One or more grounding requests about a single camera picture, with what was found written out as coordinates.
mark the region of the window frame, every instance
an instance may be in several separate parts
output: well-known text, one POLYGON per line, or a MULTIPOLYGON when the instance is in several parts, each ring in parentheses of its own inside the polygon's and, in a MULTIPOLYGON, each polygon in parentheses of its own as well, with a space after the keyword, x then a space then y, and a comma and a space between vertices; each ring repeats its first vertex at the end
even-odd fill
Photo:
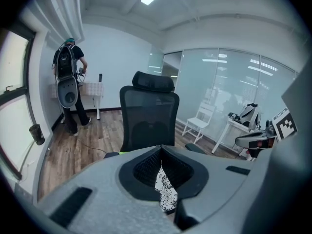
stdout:
MULTIPOLYGON (((31 107, 31 102, 30 102, 30 96, 29 96, 29 61, 30 61, 30 55, 31 55, 31 50, 33 46, 33 42, 35 39, 36 33, 29 29, 24 23, 22 23, 20 20, 15 21, 10 27, 5 27, 5 30, 11 31, 20 37, 25 38, 28 40, 28 44, 25 49, 25 56, 24 56, 24 65, 23 65, 23 83, 22 86, 14 89, 12 91, 8 91, 2 95, 0 95, 0 107, 5 106, 6 103, 14 100, 17 97, 20 97, 22 95, 26 96, 26 102, 27 102, 27 107, 28 111, 30 114, 30 118, 33 124, 36 123, 35 116, 31 107)), ((13 176, 17 180, 22 179, 21 171, 19 171, 14 164, 10 161, 8 156, 6 155, 5 151, 0 145, 0 157, 4 161, 5 165, 9 168, 10 172, 12 172, 13 176)))

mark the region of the chair headrest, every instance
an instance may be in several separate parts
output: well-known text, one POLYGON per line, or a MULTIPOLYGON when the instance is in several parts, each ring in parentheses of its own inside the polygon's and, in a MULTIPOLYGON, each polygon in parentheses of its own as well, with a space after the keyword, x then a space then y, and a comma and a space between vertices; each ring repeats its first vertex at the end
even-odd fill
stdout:
POLYGON ((132 79, 134 87, 155 92, 170 92, 174 87, 174 82, 170 77, 154 76, 137 71, 132 79))

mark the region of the window latch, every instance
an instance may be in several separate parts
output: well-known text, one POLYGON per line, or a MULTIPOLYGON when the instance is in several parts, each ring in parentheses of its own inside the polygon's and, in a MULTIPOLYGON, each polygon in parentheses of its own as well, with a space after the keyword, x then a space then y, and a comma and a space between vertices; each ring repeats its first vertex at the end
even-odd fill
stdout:
POLYGON ((5 93, 8 93, 10 90, 8 89, 9 87, 13 87, 12 85, 11 86, 7 86, 7 87, 5 87, 5 93))

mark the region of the backpack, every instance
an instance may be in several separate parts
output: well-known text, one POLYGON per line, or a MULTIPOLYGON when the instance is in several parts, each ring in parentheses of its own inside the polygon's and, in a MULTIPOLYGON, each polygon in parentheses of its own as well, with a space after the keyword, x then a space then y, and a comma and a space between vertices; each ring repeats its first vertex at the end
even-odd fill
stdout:
POLYGON ((64 108, 74 106, 78 99, 77 61, 73 53, 73 47, 74 45, 64 45, 59 48, 57 54, 57 96, 64 108))
POLYGON ((75 76, 77 72, 77 61, 73 52, 74 45, 64 45, 58 49, 56 74, 58 79, 75 76))
POLYGON ((257 104, 248 104, 239 116, 240 123, 251 130, 260 129, 261 112, 257 104))

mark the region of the white fabric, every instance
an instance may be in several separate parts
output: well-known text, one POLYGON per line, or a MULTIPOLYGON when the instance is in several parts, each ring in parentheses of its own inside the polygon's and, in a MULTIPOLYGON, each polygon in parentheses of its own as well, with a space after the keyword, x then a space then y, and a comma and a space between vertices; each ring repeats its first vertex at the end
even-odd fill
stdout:
POLYGON ((155 191, 160 193, 160 207, 164 212, 176 208, 177 192, 172 187, 162 168, 157 174, 155 191))

